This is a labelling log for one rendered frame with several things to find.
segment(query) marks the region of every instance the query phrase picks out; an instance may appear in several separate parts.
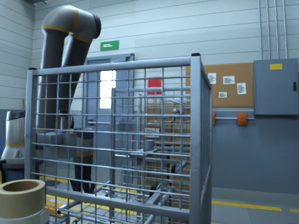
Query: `gray electrical box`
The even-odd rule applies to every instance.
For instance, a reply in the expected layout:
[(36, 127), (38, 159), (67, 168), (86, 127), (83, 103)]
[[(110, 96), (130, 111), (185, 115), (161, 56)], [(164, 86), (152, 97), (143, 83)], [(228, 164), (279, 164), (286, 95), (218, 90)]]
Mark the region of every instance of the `gray electrical box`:
[(254, 114), (298, 115), (298, 60), (256, 60), (253, 63)]

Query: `roll of tape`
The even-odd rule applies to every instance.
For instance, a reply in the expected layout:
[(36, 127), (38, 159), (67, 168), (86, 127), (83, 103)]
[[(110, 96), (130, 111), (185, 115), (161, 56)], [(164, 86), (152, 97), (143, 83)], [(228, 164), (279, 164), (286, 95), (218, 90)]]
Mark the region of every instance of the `roll of tape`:
[(40, 180), (17, 180), (0, 185), (0, 217), (23, 218), (46, 205), (46, 184)]

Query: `metal cage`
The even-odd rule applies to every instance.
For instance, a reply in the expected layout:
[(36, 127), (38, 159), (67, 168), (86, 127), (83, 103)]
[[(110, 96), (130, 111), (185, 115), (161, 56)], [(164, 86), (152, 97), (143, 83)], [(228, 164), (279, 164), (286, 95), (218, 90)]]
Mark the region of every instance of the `metal cage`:
[[(101, 97), (101, 83), (108, 81), (101, 74), (109, 70), (116, 71), (110, 79), (115, 87), (111, 97)], [(72, 81), (74, 74), (81, 74), (78, 82)], [(61, 75), (68, 81), (60, 82)], [(56, 82), (47, 82), (48, 77)], [(149, 87), (149, 80), (160, 80), (161, 87)], [(71, 97), (74, 83), (81, 86), (82, 96)], [(55, 85), (57, 94), (67, 85), (69, 97), (49, 98), (46, 93), (38, 98), (38, 89), (49, 85)], [(111, 100), (110, 109), (100, 108), (105, 98)], [(39, 102), (46, 106), (53, 99), (56, 113), (37, 113)], [(58, 110), (61, 100), (69, 103), (65, 126)], [(75, 101), (82, 104), (80, 111), (71, 110)], [(43, 128), (36, 126), (37, 115), (45, 117)], [(48, 129), (46, 119), (53, 116), (55, 128)], [(52, 141), (46, 139), (49, 133)], [(85, 147), (83, 138), (78, 142), (85, 133), (92, 133), (92, 146)], [(146, 150), (145, 142), (153, 148)], [(41, 158), (35, 157), (37, 148)], [(90, 163), (84, 161), (86, 152), (92, 153)], [(74, 161), (74, 153), (81, 161)], [(42, 174), (36, 173), (36, 161), (43, 161)], [(75, 165), (81, 169), (79, 178)], [(83, 177), (87, 167), (91, 180)], [(47, 200), (52, 199), (47, 205), (54, 210), (50, 223), (210, 224), (212, 87), (200, 56), (28, 71), (25, 178), (52, 180), (47, 186)], [(72, 182), (81, 186), (79, 191)], [(84, 187), (92, 185), (86, 193)]]

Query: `green sign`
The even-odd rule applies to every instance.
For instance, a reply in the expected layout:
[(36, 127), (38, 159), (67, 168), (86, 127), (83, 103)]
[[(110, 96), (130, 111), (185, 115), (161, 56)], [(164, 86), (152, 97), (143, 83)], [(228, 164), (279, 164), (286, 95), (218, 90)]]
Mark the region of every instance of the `green sign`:
[(101, 43), (101, 50), (118, 49), (118, 48), (119, 48), (119, 40)]

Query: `cork board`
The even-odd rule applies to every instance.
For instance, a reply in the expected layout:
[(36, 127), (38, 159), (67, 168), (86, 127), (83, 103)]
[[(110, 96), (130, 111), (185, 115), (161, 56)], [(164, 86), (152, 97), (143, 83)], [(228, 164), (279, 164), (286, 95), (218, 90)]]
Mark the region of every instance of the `cork board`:
[[(213, 107), (254, 106), (253, 63), (204, 65), (204, 68), (207, 75), (216, 74), (216, 84), (212, 84)], [(186, 67), (186, 75), (190, 75), (190, 67)], [(233, 78), (230, 81), (227, 76), (234, 76), (234, 84), (230, 84)], [(190, 86), (189, 80), (186, 80), (186, 86)]]

